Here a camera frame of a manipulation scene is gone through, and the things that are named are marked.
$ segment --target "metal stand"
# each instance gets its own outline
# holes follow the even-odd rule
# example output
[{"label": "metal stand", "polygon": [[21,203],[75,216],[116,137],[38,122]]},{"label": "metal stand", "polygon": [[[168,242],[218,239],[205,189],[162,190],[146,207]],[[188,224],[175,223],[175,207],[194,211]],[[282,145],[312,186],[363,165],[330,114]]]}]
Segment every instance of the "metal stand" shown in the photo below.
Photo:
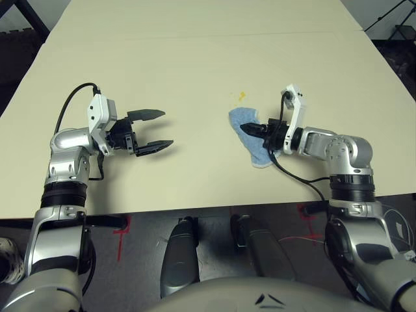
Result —
[{"label": "metal stand", "polygon": [[6,13],[12,5],[15,5],[18,8],[29,24],[31,24],[33,29],[38,33],[41,41],[45,42],[46,38],[49,36],[49,29],[40,19],[39,15],[36,14],[27,0],[1,0],[0,17],[3,16],[3,14]]},{"label": "metal stand", "polygon": [[198,219],[179,219],[164,252],[160,280],[161,298],[200,281],[197,245]]},{"label": "metal stand", "polygon": [[248,215],[233,215],[230,226],[236,245],[248,249],[257,276],[296,280],[289,258],[267,227]]},{"label": "metal stand", "polygon": [[401,26],[403,26],[403,24],[409,19],[409,17],[413,13],[416,12],[416,2],[415,1],[413,1],[413,0],[401,0],[401,2],[399,2],[393,8],[391,8],[389,11],[387,11],[383,16],[378,17],[377,20],[373,24],[371,24],[367,29],[365,29],[364,31],[368,31],[369,29],[371,29],[374,25],[376,25],[379,21],[381,21],[382,19],[384,19],[387,15],[389,15],[390,13],[392,13],[392,11],[394,11],[396,8],[398,8],[400,5],[402,5],[406,1],[409,1],[413,5],[413,8],[410,10],[409,14],[403,19],[402,23],[399,26],[396,26],[395,31],[386,40],[386,42],[390,41],[394,37],[394,35],[400,30]]}]

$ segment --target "blue cloth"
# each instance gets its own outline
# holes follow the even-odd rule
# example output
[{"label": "blue cloth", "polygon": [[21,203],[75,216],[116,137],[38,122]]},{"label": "blue cloth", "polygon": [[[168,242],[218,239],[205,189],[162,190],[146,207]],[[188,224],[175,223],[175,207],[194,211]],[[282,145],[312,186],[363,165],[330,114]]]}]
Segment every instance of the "blue cloth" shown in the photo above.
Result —
[{"label": "blue cloth", "polygon": [[241,142],[252,155],[252,165],[256,168],[270,166],[272,162],[270,161],[267,150],[263,147],[263,139],[248,135],[240,128],[240,125],[247,124],[248,122],[258,124],[257,111],[247,107],[237,107],[236,109],[231,110],[228,113],[228,116],[231,126],[235,132],[237,132]]}]

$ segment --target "table surface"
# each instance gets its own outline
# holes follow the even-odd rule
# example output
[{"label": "table surface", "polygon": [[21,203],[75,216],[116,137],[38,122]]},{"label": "table surface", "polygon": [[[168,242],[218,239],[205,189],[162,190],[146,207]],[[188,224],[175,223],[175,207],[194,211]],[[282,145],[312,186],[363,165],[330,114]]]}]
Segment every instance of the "table surface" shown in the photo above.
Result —
[{"label": "table surface", "polygon": [[[303,126],[372,144],[376,195],[416,191],[415,102],[341,2],[122,2],[72,0],[0,118],[0,218],[38,209],[57,116],[87,81],[115,100],[119,118],[166,112],[135,123],[139,144],[175,140],[154,155],[105,159],[105,180],[88,186],[90,215],[317,200],[277,169],[254,168],[228,120],[235,107],[276,117],[290,83],[307,100]],[[90,100],[79,92],[61,129],[87,126]],[[325,175],[320,161],[281,163]],[[329,196],[327,181],[317,186]]]}]

